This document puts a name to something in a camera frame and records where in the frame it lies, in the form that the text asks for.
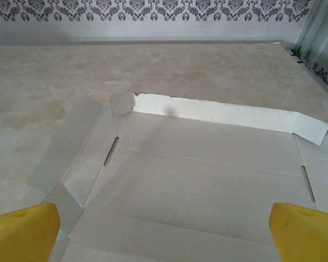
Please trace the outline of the aluminium frame post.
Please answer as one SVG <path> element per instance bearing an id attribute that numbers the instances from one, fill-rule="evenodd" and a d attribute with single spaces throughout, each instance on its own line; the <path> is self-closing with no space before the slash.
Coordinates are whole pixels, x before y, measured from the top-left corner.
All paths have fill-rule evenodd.
<path id="1" fill-rule="evenodd" d="M 328 0 L 315 0 L 297 41 L 300 60 L 311 67 L 328 41 Z"/>

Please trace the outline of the white and teal paper box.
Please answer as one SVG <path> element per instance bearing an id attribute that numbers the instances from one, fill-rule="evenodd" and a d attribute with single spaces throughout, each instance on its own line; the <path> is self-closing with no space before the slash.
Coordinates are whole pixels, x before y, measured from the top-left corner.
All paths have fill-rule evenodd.
<path id="1" fill-rule="evenodd" d="M 58 209 L 52 262 L 281 262 L 273 204 L 328 212 L 328 124 L 157 94 L 88 98 L 25 183 Z"/>

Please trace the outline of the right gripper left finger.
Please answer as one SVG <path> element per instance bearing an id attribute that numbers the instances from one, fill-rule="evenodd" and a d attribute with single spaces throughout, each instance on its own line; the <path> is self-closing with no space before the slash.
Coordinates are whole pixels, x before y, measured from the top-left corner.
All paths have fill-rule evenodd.
<path id="1" fill-rule="evenodd" d="M 0 215 L 0 262 L 48 262 L 59 228 L 53 203 Z"/>

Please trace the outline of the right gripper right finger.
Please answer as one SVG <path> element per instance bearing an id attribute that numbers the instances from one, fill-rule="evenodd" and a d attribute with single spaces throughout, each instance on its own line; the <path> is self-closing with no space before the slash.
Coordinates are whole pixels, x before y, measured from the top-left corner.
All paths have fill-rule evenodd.
<path id="1" fill-rule="evenodd" d="M 328 213 L 275 203 L 269 228 L 282 262 L 328 262 Z"/>

